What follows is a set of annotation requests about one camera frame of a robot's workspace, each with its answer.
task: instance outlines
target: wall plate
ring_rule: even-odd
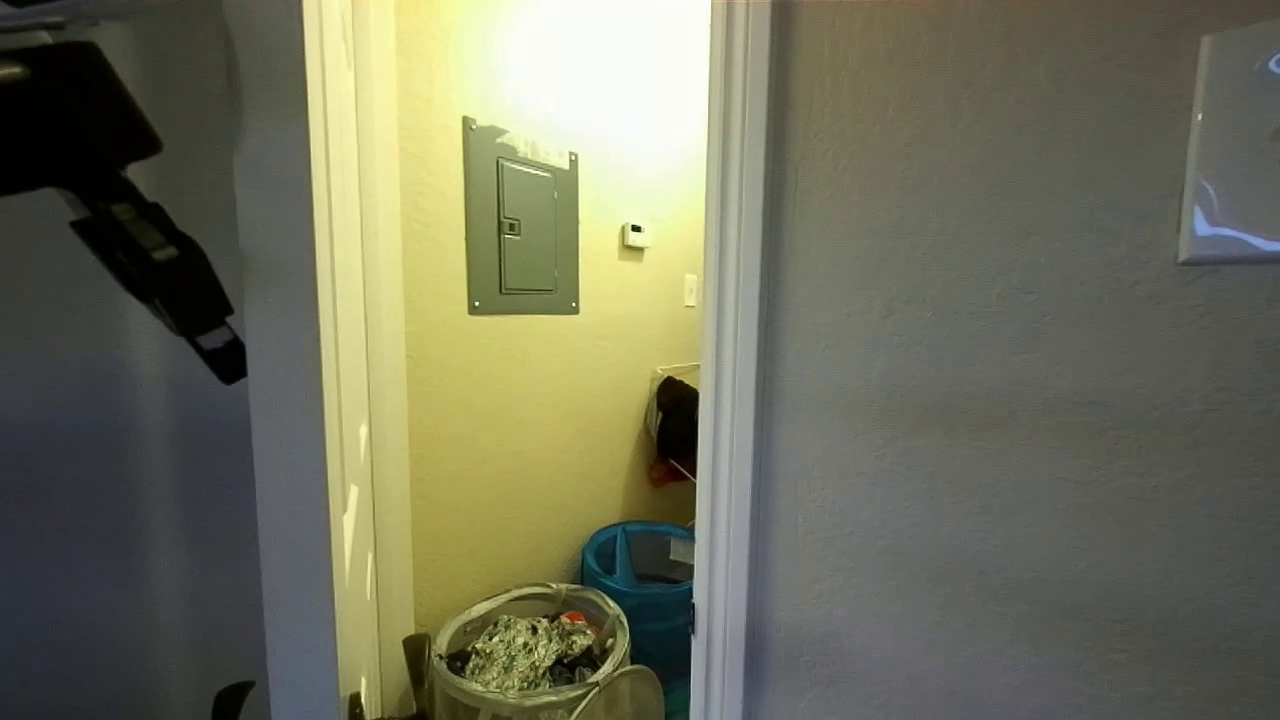
[[[1280,258],[1280,19],[1202,39],[1180,258]]]

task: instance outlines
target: wall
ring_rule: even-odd
[[[673,515],[647,488],[654,367],[701,356],[707,6],[401,2],[403,288],[422,623],[572,578],[593,527]],[[579,151],[579,315],[468,315],[459,116]],[[630,255],[625,219],[659,243]]]
[[[134,177],[241,297],[217,2],[95,35],[169,145]],[[266,679],[249,387],[134,305],[53,191],[3,200],[0,236],[3,715],[207,715]]]
[[[1280,268],[1180,268],[1265,0],[782,2],[749,715],[1280,713]]]

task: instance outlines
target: blue container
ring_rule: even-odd
[[[692,527],[610,525],[579,557],[579,582],[599,586],[630,611],[637,665],[647,665],[664,683],[687,679]]]

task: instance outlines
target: door frame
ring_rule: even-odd
[[[749,596],[752,596],[752,461],[756,461],[756,347],[759,347],[759,248],[763,248],[763,159],[770,159],[770,57],[772,0],[712,2],[712,122],[707,122],[707,323],[703,323],[703,405],[701,405],[701,488],[695,488],[695,638],[692,638],[692,715],[746,715],[749,671]],[[403,393],[403,297],[395,284],[364,284],[364,273],[401,268],[401,148],[395,88],[375,85],[395,47],[395,0],[383,2],[253,2],[228,0],[233,47],[282,50],[270,75],[253,75],[246,57],[246,116],[290,116],[249,122],[237,191],[241,230],[276,230],[249,239],[262,279],[249,279],[249,353],[253,353],[253,441],[266,557],[266,634],[274,671],[274,715],[342,715],[352,677],[381,713],[403,707],[401,638],[414,627],[414,502],[407,502],[407,413]],[[344,45],[344,63],[319,63],[315,50]],[[327,166],[344,166],[326,145],[332,91],[355,75],[355,122],[364,171],[355,194],[344,194],[360,230],[332,230],[342,219]],[[311,315],[315,332],[282,332]],[[342,536],[332,513],[350,502],[350,473],[372,473],[372,550],[375,600],[344,607]]]

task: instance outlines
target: yellow wall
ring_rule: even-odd
[[[654,367],[701,356],[707,2],[401,0],[422,627],[572,578],[647,488]],[[468,315],[459,116],[579,151],[579,315]],[[656,248],[617,230],[647,219]]]

